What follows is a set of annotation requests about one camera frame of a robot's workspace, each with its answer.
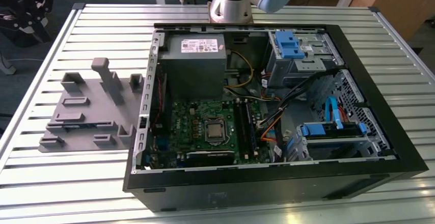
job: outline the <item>ram slot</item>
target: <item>ram slot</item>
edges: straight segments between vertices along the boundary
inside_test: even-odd
[[[256,142],[255,142],[252,119],[250,116],[248,104],[246,102],[235,101],[233,116],[235,116],[235,127],[237,132],[240,158],[250,159],[250,157],[254,156],[252,144],[255,144]]]

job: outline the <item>white label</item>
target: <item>white label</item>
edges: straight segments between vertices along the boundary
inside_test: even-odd
[[[217,39],[184,39],[181,52],[219,52]]]
[[[312,51],[312,47],[308,45],[308,46],[300,46],[300,50],[302,51]]]
[[[267,80],[266,80],[266,79],[262,79],[262,86],[263,86],[264,88],[267,88]]]
[[[276,145],[275,145],[274,151],[278,154],[278,156],[280,157],[280,155],[283,154],[283,151]]]

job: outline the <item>open computer tower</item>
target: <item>open computer tower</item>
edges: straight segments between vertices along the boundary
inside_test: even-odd
[[[351,198],[427,170],[336,25],[157,24],[124,191],[152,211]]]

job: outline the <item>motherboard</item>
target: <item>motherboard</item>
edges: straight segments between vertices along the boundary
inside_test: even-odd
[[[250,120],[241,118],[241,107]],[[211,160],[219,165],[268,163],[267,144],[259,142],[255,131],[244,140],[248,130],[240,130],[248,128],[243,123],[255,125],[260,119],[256,100],[172,103],[169,137],[160,135],[155,141],[161,168],[199,167],[201,162],[212,164]]]

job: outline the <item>table surface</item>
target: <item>table surface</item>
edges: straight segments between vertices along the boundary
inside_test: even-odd
[[[65,72],[97,77],[95,57],[108,57],[120,77],[144,73],[153,23],[207,22],[205,6],[87,5],[72,10],[0,141],[0,223],[434,223],[435,86],[408,46],[382,16],[366,8],[252,9],[255,23],[340,25],[430,170],[348,200],[152,213],[121,191],[127,150],[40,153]]]

